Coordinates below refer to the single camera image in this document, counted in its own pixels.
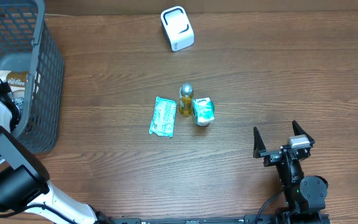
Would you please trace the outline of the brown snack wrapper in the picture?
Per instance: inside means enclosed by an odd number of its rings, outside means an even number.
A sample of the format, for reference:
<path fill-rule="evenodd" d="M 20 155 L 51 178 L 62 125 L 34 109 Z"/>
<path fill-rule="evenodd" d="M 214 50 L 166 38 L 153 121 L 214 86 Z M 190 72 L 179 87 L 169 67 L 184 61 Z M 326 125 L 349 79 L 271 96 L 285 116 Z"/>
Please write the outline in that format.
<path fill-rule="evenodd" d="M 3 82 L 8 82 L 14 100 L 24 97 L 25 85 L 27 83 L 27 72 L 0 70 L 0 79 Z"/>

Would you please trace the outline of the yellow liquid bottle silver cap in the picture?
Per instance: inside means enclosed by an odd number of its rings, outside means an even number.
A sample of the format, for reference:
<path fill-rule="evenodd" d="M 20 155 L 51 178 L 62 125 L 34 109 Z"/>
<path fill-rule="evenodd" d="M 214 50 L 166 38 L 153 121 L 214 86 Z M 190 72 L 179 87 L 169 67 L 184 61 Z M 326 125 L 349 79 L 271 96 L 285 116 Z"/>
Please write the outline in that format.
<path fill-rule="evenodd" d="M 180 103 L 179 110 L 183 116 L 189 116 L 192 111 L 192 100 L 194 96 L 194 89 L 190 83 L 184 83 L 179 91 Z"/>

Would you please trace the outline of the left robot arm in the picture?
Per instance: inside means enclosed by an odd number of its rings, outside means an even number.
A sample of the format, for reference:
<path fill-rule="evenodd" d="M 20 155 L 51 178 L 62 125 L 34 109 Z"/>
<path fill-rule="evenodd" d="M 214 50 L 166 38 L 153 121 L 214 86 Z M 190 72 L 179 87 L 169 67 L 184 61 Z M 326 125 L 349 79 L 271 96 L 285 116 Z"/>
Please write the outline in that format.
<path fill-rule="evenodd" d="M 11 134 L 19 121 L 11 88 L 0 79 L 0 218 L 26 212 L 54 223 L 111 223 L 51 183 L 43 164 Z"/>

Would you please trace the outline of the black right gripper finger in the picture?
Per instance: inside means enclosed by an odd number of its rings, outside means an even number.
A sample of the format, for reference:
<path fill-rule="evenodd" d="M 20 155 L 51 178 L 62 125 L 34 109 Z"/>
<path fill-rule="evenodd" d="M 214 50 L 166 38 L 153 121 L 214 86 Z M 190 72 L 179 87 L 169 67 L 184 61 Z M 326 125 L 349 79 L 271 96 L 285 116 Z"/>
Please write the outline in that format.
<path fill-rule="evenodd" d="M 311 145 L 315 143 L 315 140 L 306 131 L 304 131 L 301 128 L 301 126 L 296 122 L 296 120 L 293 120 L 291 123 L 295 136 L 305 135 L 308 138 Z"/>
<path fill-rule="evenodd" d="M 253 132 L 254 132 L 253 158 L 264 157 L 267 150 L 266 150 L 265 144 L 262 140 L 262 137 L 259 133 L 259 130 L 257 129 L 256 126 L 253 128 Z"/>

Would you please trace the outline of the teal tissue pack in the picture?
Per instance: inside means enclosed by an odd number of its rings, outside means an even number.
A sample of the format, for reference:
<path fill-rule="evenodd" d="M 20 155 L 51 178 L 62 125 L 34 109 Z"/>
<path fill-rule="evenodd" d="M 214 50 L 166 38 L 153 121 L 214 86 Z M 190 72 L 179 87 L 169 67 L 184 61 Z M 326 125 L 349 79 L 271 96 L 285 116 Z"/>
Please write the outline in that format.
<path fill-rule="evenodd" d="M 149 134 L 172 138 L 176 113 L 177 103 L 175 101 L 157 96 L 153 118 L 150 122 Z"/>

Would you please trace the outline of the green lidded jar with tissues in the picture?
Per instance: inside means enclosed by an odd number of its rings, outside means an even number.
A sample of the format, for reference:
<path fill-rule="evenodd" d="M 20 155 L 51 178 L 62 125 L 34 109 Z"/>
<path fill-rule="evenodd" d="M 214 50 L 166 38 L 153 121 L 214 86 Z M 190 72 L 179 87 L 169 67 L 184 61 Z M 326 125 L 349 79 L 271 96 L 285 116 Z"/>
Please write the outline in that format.
<path fill-rule="evenodd" d="M 207 126 L 215 120 L 214 104 L 210 98 L 193 99 L 193 121 L 198 126 Z"/>

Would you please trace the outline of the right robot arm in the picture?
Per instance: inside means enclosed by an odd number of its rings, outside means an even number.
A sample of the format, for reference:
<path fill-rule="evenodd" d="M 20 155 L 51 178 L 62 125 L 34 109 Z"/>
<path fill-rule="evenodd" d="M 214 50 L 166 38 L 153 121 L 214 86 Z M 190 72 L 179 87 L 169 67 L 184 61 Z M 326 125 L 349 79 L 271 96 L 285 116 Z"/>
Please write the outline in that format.
<path fill-rule="evenodd" d="M 276 151 L 268 151 L 259 130 L 253 128 L 253 157 L 262 158 L 265 167 L 276 167 L 282 189 L 271 196 L 256 216 L 249 220 L 254 223 L 329 223 L 329 216 L 321 213 L 326 208 L 328 181 L 318 175 L 304 175 L 300 164 L 310 157 L 315 140 L 296 121 L 291 123 L 294 135 Z M 280 194 L 284 194 L 287 206 L 263 217 L 266 206 Z"/>

